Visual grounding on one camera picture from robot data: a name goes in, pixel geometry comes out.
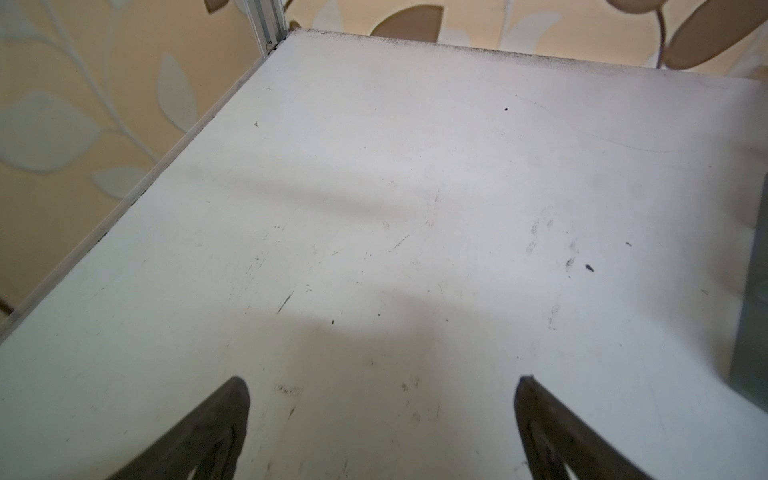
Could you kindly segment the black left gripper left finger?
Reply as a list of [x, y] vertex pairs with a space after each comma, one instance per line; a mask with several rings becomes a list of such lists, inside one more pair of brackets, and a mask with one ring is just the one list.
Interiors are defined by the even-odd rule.
[[113, 479], [232, 479], [250, 408], [246, 382], [224, 382]]

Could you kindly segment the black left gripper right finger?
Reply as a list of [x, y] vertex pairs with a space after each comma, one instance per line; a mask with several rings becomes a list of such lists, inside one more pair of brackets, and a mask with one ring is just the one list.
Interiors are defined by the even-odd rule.
[[532, 376], [514, 397], [519, 435], [534, 479], [647, 479]]

